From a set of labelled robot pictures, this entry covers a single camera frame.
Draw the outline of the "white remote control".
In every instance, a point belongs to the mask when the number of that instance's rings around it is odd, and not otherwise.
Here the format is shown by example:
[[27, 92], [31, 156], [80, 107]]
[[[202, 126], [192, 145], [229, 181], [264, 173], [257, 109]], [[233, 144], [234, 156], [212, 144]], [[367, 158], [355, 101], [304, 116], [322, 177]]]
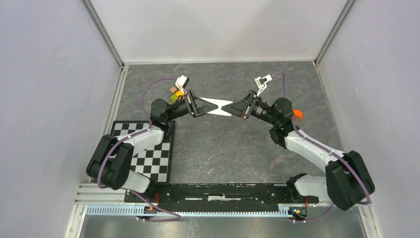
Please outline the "white remote control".
[[228, 113], [228, 112], [222, 110], [223, 106], [226, 106], [226, 105], [229, 105], [229, 104], [233, 103], [232, 101], [220, 100], [220, 99], [211, 99], [211, 98], [202, 98], [202, 99], [206, 102], [209, 102], [209, 103], [212, 103], [212, 104], [216, 105], [216, 109], [213, 109], [213, 110], [207, 112], [206, 114], [226, 116], [226, 117], [232, 116], [231, 113]]

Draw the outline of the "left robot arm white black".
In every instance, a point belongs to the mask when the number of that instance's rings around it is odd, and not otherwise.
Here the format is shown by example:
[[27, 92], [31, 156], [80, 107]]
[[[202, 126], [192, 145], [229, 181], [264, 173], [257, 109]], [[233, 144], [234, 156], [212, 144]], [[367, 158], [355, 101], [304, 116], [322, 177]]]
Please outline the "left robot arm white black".
[[100, 188], [133, 190], [142, 201], [150, 202], [156, 189], [150, 185], [149, 177], [131, 170], [133, 156], [162, 143], [170, 130], [168, 121], [185, 115], [203, 116], [218, 108], [215, 100], [200, 98], [191, 90], [173, 104], [161, 98], [155, 99], [151, 104], [151, 118], [143, 130], [123, 137], [106, 134], [100, 139], [86, 167], [86, 174], [95, 179]]

